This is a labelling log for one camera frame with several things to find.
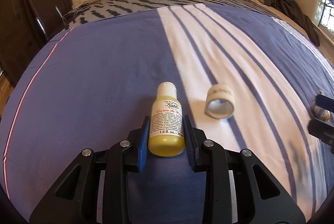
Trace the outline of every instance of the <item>small yellow bottle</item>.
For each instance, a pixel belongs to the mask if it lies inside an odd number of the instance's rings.
[[[150,152],[158,156],[176,156],[184,149],[182,107],[177,100],[176,87],[170,82],[159,85],[152,106]]]

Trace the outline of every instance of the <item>white tape roll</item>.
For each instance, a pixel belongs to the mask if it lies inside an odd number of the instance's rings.
[[[233,115],[235,100],[233,90],[224,84],[212,86],[206,96],[205,112],[216,119],[229,118]]]

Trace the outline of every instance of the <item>plastic bottle lying on bed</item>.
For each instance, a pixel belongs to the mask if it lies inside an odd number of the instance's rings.
[[[158,156],[176,156],[184,149],[182,108],[177,100],[174,84],[159,85],[157,99],[152,106],[149,150]]]

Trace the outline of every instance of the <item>red and white trim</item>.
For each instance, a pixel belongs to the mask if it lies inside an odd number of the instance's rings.
[[[13,119],[13,122],[12,122],[12,126],[10,128],[10,131],[9,131],[9,135],[8,135],[8,139],[7,139],[7,143],[6,143],[6,148],[5,148],[5,152],[4,152],[4,160],[3,160],[3,175],[4,175],[4,179],[5,179],[5,188],[6,188],[6,193],[7,193],[7,196],[8,198],[10,199],[10,196],[9,196],[9,191],[8,191],[8,182],[7,182],[7,172],[6,172],[6,161],[7,161],[7,152],[8,152],[8,146],[9,146],[9,142],[10,142],[10,138],[12,136],[12,132],[13,132],[13,129],[14,129],[14,126],[15,126],[15,123],[16,123],[16,119],[17,119],[17,116],[19,114],[19,111],[20,111],[20,108],[21,108],[21,105],[22,105],[22,102],[32,84],[32,82],[34,81],[34,79],[36,78],[37,74],[40,72],[40,70],[42,69],[42,67],[44,66],[44,64],[48,61],[48,59],[51,57],[52,53],[54,52],[54,50],[56,49],[56,47],[58,46],[59,42],[61,42],[65,36],[67,36],[67,34],[73,30],[70,29],[67,33],[64,34],[64,36],[53,46],[53,48],[51,49],[49,55],[47,56],[47,58],[44,60],[44,62],[41,64],[41,66],[38,68],[38,70],[35,72],[34,76],[32,77],[32,79],[30,80],[28,86],[26,87],[24,93],[23,93],[23,96],[20,100],[20,103],[16,109],[16,113],[15,113],[15,116],[14,116],[14,119]]]

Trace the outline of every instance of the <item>bed sheet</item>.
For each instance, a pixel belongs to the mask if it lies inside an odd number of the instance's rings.
[[[55,36],[11,95],[0,183],[28,219],[82,149],[108,149],[139,128],[158,85],[170,81],[193,125],[225,149],[251,149],[309,219],[333,185],[334,158],[307,125],[319,90],[334,97],[333,80],[305,37],[250,10],[171,6],[87,23]],[[216,83],[235,93],[228,120],[204,114]],[[204,186],[185,152],[149,153],[144,171],[129,175],[133,222],[201,223]]]
[[[94,3],[90,9],[80,13],[66,29],[104,18],[117,17],[157,9],[165,6],[193,5],[197,3],[214,3],[245,8],[271,17],[275,14],[250,0],[101,0]]]

